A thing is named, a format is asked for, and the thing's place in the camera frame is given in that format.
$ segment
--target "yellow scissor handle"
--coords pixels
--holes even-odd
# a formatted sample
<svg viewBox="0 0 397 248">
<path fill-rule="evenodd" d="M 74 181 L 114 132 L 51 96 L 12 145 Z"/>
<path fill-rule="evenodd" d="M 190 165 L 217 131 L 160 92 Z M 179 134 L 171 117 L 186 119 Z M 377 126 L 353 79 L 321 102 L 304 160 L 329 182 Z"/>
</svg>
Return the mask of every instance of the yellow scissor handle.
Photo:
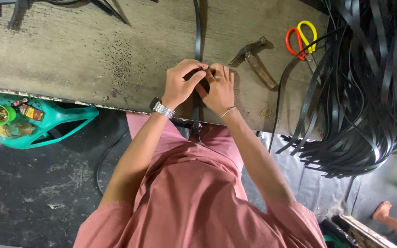
<svg viewBox="0 0 397 248">
<path fill-rule="evenodd" d="M 303 40 L 303 42 L 306 45 L 309 45 L 310 42 L 306 39 L 306 36 L 304 36 L 303 32 L 301 31 L 301 25 L 306 24 L 307 26 L 310 27 L 310 29 L 312 29 L 313 32 L 313 40 L 315 41 L 316 39 L 318 39 L 318 34 L 316 32 L 315 26 L 310 22 L 310 21 L 300 21 L 300 23 L 298 24 L 297 28 L 298 31 L 300 32 L 301 35 L 301 39 Z M 309 47 L 309 53 L 311 54 L 312 52 L 315 51 L 316 48 L 316 44 L 313 44 L 313 46 Z"/>
</svg>

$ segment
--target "hammer head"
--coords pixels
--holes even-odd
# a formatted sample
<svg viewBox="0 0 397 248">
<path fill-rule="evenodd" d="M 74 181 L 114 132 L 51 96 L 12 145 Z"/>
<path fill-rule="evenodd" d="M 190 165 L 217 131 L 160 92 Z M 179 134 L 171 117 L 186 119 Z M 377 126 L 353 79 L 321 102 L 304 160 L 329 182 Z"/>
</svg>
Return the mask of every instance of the hammer head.
<svg viewBox="0 0 397 248">
<path fill-rule="evenodd" d="M 266 42 L 266 38 L 262 36 L 259 41 L 244 46 L 240 49 L 235 58 L 229 63 L 229 66 L 232 66 L 234 62 L 238 60 L 238 58 L 240 58 L 241 56 L 244 57 L 245 53 L 252 51 L 252 49 L 266 45 Z"/>
</svg>

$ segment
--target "red scissor handle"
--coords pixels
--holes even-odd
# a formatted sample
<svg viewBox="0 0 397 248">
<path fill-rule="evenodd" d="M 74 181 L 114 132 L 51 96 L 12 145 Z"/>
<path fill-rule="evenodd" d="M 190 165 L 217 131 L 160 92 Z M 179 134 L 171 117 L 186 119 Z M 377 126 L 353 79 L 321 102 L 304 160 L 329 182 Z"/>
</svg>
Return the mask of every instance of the red scissor handle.
<svg viewBox="0 0 397 248">
<path fill-rule="evenodd" d="M 291 47 L 290 44 L 289 44 L 289 36 L 290 36 L 290 33 L 291 33 L 292 31 L 295 31 L 295 33 L 296 33 L 296 38 L 298 39 L 298 45 L 300 46 L 300 51 L 303 49 L 303 42 L 301 41 L 300 32 L 298 31 L 298 29 L 297 29 L 296 27 L 292 27 L 292 28 L 290 28 L 290 29 L 287 31 L 287 33 L 286 33 L 286 47 L 287 47 L 287 50 L 289 50 L 289 52 L 290 52 L 291 54 L 293 54 L 294 56 L 296 56 L 298 53 L 295 52 L 294 50 L 292 50 L 292 47 Z M 297 57 L 298 57 L 299 59 L 301 59 L 301 60 L 305 60 L 304 57 L 306 57 L 306 53 L 305 53 L 305 52 L 302 52 L 302 53 L 301 53 L 300 55 L 298 55 Z"/>
</svg>

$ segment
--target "wooden hammer handle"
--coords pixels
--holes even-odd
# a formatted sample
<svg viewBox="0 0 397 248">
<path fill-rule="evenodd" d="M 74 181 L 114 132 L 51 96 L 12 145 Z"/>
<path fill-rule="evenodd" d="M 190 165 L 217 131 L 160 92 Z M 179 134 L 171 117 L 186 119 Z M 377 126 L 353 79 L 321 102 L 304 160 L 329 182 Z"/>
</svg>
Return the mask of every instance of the wooden hammer handle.
<svg viewBox="0 0 397 248">
<path fill-rule="evenodd" d="M 269 90 L 273 90 L 278 86 L 277 82 L 269 75 L 264 65 L 251 52 L 244 54 L 247 63 L 252 67 L 254 72 L 260 77 L 261 81 L 266 84 Z"/>
</svg>

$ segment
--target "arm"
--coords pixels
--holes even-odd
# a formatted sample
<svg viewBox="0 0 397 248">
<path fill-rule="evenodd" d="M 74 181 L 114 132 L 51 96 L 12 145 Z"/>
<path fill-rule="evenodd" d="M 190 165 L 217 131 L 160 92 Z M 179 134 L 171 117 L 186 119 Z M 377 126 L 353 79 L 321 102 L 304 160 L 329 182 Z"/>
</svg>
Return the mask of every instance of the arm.
<svg viewBox="0 0 397 248">
<path fill-rule="evenodd" d="M 196 90 L 203 102 L 218 116 L 222 116 L 234 106 L 234 74 L 229 73 L 229 68 L 221 64 L 214 64 L 210 68 L 216 72 L 212 76 L 210 70 L 207 70 L 209 93 L 200 84 L 196 85 Z M 279 167 L 248 127 L 240 112 L 232 109 L 223 117 L 223 121 L 234 138 L 247 172 L 263 198 L 295 200 Z"/>
<path fill-rule="evenodd" d="M 166 72 L 166 87 L 162 104 L 174 110 L 184 102 L 196 84 L 205 77 L 204 71 L 196 72 L 188 81 L 183 77 L 194 69 L 207 69 L 207 65 L 194 59 L 185 59 Z M 150 165 L 156 145 L 168 118 L 154 112 L 134 137 L 108 183 L 99 207 L 110 202 L 123 200 L 134 205 L 140 183 Z"/>
</svg>

